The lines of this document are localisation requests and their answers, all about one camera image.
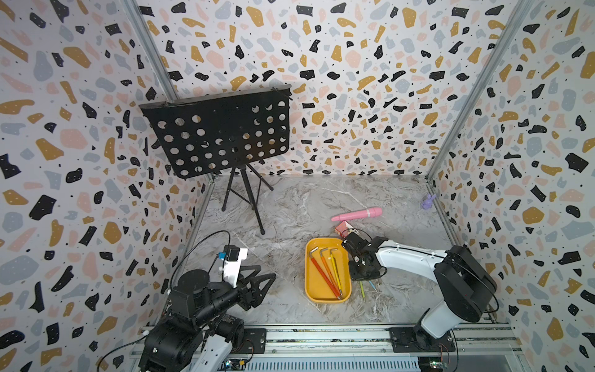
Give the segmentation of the green hex key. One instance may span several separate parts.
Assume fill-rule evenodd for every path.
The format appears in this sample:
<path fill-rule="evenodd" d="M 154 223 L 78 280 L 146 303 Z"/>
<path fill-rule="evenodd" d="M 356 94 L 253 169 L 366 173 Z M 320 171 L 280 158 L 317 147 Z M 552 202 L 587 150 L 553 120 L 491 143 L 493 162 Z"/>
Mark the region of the green hex key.
<path fill-rule="evenodd" d="M 366 300 L 366 293 L 365 293 L 365 289 L 364 289 L 364 283 L 362 281 L 359 282 L 359 288 L 360 288 L 361 297 L 362 297 L 362 299 L 365 302 L 365 300 Z"/>

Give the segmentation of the yellow plastic storage box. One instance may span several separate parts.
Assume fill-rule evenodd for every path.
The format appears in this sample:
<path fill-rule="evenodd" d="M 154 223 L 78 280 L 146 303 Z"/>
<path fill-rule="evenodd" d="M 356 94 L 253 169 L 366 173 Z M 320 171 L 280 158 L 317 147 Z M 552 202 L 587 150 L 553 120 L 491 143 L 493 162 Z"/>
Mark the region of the yellow plastic storage box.
<path fill-rule="evenodd" d="M 329 254 L 331 249 L 335 249 L 333 252 L 337 265 L 339 268 L 339 276 L 342 283 L 342 297 L 337 299 L 331 292 L 327 284 L 322 279 L 321 275 L 317 272 L 314 265 L 308 257 L 308 252 L 315 247 L 319 248 L 319 251 L 314 253 L 314 257 L 323 270 L 322 260 L 319 257 L 320 249 L 329 248 L 329 251 L 325 253 L 328 257 L 328 264 L 333 270 Z M 345 302 L 352 294 L 352 281 L 350 278 L 350 272 L 348 268 L 349 254 L 342 247 L 342 240 L 338 238 L 315 238 L 308 242 L 305 248 L 305 293 L 308 298 L 316 303 L 324 304 L 339 304 Z"/>

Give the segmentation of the orange hex key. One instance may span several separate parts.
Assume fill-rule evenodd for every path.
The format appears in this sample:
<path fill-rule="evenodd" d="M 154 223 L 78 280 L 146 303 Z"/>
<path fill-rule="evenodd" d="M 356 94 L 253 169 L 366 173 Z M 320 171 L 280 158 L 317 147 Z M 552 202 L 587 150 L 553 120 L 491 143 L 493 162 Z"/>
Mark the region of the orange hex key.
<path fill-rule="evenodd" d="M 322 260 L 323 267 L 325 268 L 326 274 L 329 277 L 329 279 L 333 285 L 333 288 L 337 292 L 338 299 L 341 299 L 341 291 L 339 290 L 339 285 L 337 284 L 336 279 L 334 278 L 333 270 L 330 268 L 330 266 L 328 264 L 328 257 L 325 256 L 325 253 L 327 251 L 329 251 L 329 248 L 320 249 L 319 257 Z"/>

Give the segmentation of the red hex key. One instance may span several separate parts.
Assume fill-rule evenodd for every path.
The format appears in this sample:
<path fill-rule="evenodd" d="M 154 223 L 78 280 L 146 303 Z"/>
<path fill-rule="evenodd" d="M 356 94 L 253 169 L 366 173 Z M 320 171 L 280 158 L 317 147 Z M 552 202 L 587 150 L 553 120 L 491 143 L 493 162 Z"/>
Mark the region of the red hex key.
<path fill-rule="evenodd" d="M 326 271 L 322 269 L 319 262 L 317 262 L 316 258 L 314 257 L 314 253 L 317 251 L 319 251 L 319 248 L 316 246 L 315 248 L 313 248 L 312 250 L 310 250 L 308 252 L 308 257 L 309 257 L 310 261 L 312 262 L 312 264 L 314 265 L 317 272 L 321 275 L 322 279 L 324 280 L 324 282 L 327 284 L 327 286 L 331 290 L 331 292 L 334 294 L 334 296 L 337 299 L 340 299 L 339 289 L 334 285 L 333 281 L 329 278 Z"/>

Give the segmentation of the yellow hex key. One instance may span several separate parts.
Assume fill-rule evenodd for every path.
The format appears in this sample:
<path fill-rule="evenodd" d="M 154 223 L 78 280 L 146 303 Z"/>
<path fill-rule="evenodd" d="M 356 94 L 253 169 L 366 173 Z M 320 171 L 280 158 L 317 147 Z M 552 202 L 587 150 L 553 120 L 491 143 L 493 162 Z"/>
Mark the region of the yellow hex key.
<path fill-rule="evenodd" d="M 339 296 L 342 297 L 343 293 L 342 293 L 342 283 L 340 280 L 340 276 L 339 276 L 339 268 L 337 265 L 337 261 L 336 258 L 333 254 L 333 252 L 335 251 L 335 249 L 331 249 L 331 252 L 329 254 L 329 259 L 331 261 L 331 265 L 333 267 L 333 272 L 334 272 L 334 277 L 336 279 L 336 283 L 337 283 L 337 287 L 339 289 Z"/>

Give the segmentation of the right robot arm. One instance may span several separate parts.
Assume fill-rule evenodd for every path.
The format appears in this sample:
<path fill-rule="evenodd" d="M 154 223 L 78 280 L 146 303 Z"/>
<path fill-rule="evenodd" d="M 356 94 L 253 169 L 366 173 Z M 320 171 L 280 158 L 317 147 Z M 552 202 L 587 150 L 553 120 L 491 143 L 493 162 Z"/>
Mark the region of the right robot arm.
<path fill-rule="evenodd" d="M 413 340 L 428 348 L 463 322 L 477 323 L 495 298 L 497 285 L 463 246 L 430 250 L 384 237 L 364 240 L 351 232 L 342 240 L 350 255 L 354 281 L 382 278 L 390 269 L 407 271 L 435 282 L 443 296 L 413 327 Z"/>

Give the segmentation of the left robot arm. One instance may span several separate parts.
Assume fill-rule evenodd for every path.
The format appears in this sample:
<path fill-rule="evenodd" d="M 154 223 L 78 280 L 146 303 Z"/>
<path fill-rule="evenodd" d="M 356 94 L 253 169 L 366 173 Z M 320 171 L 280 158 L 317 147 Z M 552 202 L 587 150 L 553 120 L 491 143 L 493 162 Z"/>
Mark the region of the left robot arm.
<path fill-rule="evenodd" d="M 277 279 L 261 274 L 260 266 L 241 266 L 233 286 L 213 282 L 204 270 L 192 270 L 181 276 L 170 291 L 170 305 L 164 317 L 144 340 L 139 360 L 142 371 L 182 371 L 198 351 L 200 357 L 193 371 L 217 371 L 233 351 L 247 347 L 255 351 L 252 339 L 245 336 L 244 321 L 226 317 L 232 307 L 250 310 L 260 306 Z"/>

